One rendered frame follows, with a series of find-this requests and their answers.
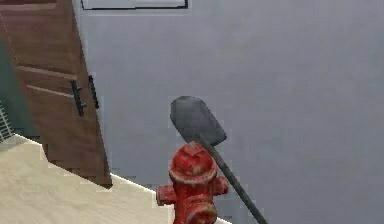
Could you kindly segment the grey shovel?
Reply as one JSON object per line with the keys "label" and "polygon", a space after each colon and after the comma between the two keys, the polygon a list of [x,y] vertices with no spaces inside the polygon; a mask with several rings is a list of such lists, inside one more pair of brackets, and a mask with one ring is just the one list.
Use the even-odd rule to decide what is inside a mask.
{"label": "grey shovel", "polygon": [[186,142],[195,140],[208,151],[256,222],[269,224],[215,149],[227,134],[206,103],[197,97],[180,96],[170,104],[170,119]]}

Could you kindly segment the red fire hydrant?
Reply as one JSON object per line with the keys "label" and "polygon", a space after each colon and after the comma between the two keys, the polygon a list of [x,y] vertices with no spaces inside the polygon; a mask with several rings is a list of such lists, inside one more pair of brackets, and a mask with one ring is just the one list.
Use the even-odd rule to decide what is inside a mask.
{"label": "red fire hydrant", "polygon": [[173,224],[214,224],[214,197],[225,195],[229,186],[217,175],[217,165],[208,151],[194,141],[182,146],[169,167],[170,185],[156,189],[158,206],[173,205]]}

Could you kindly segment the brown wooden room door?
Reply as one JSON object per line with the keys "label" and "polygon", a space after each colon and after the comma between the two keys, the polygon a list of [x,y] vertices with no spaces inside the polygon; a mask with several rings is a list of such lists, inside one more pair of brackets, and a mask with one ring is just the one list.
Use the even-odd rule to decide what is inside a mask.
{"label": "brown wooden room door", "polygon": [[[0,40],[47,160],[112,186],[72,0],[0,0]],[[79,116],[71,81],[87,106]]]}

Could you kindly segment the white slatted vent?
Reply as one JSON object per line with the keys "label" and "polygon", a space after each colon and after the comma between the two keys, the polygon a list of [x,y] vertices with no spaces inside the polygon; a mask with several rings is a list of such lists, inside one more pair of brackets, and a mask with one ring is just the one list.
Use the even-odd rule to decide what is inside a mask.
{"label": "white slatted vent", "polygon": [[0,102],[0,143],[12,137],[14,131],[6,114],[5,108]]}

